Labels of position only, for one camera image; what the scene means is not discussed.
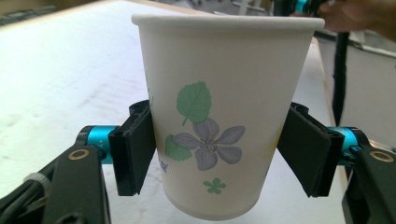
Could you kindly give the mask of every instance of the floor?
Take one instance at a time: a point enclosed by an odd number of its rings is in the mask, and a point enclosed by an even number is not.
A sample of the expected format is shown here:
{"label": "floor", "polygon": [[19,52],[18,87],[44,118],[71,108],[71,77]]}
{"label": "floor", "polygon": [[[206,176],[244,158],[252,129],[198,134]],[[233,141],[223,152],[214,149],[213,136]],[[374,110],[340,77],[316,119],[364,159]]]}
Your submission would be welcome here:
{"label": "floor", "polygon": [[[231,0],[159,0],[162,3],[197,10],[237,15],[239,7]],[[0,25],[26,20],[55,11],[52,6],[38,11],[16,12],[0,16]],[[266,11],[248,10],[249,16],[268,16]],[[323,66],[328,79],[332,81],[334,41],[317,36],[322,54]],[[374,49],[390,52],[391,56],[348,47],[347,93],[341,126],[362,129],[376,142],[396,147],[396,43],[378,35],[367,33],[365,43]]]}

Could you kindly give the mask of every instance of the white paper cup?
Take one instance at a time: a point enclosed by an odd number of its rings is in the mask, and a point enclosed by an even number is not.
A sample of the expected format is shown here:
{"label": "white paper cup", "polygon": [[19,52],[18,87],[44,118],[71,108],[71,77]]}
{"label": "white paper cup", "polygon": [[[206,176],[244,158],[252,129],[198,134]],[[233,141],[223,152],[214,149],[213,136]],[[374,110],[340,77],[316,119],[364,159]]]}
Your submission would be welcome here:
{"label": "white paper cup", "polygon": [[167,197],[202,219],[246,213],[323,20],[133,15],[133,23]]}

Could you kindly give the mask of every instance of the gray floor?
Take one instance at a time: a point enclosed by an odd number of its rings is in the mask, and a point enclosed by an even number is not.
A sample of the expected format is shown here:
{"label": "gray floor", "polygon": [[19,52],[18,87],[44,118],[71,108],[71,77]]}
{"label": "gray floor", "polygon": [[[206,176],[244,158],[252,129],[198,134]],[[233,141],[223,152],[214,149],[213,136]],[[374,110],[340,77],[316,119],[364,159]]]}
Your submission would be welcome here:
{"label": "gray floor", "polygon": [[[189,7],[206,12],[236,15],[239,8],[231,0],[202,0],[191,4],[189,0],[162,0],[161,2]],[[248,15],[265,16],[250,10]],[[376,48],[396,52],[396,43],[377,35],[368,34],[366,42]],[[332,85],[334,41],[318,38],[325,74]],[[396,147],[396,59],[349,47],[347,52],[347,86],[345,110],[341,126],[362,129],[379,143]]]}

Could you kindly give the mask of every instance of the small green flower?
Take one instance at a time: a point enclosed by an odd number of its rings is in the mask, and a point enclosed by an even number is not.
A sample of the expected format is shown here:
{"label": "small green flower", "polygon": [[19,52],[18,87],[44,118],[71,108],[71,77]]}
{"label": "small green flower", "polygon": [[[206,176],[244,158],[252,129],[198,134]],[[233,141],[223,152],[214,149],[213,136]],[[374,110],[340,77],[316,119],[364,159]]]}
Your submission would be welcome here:
{"label": "small green flower", "polygon": [[212,182],[205,181],[204,185],[209,187],[207,192],[221,194],[221,189],[225,189],[227,186],[221,183],[220,179],[214,178]]}

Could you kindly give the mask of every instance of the cup body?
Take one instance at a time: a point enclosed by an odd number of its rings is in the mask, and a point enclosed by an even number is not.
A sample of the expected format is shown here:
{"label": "cup body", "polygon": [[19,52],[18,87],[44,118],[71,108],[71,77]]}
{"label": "cup body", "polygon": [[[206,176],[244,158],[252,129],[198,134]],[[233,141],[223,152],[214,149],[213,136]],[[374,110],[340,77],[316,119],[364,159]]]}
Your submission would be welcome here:
{"label": "cup body", "polygon": [[133,15],[133,22],[166,196],[202,219],[246,213],[260,197],[323,21]]}

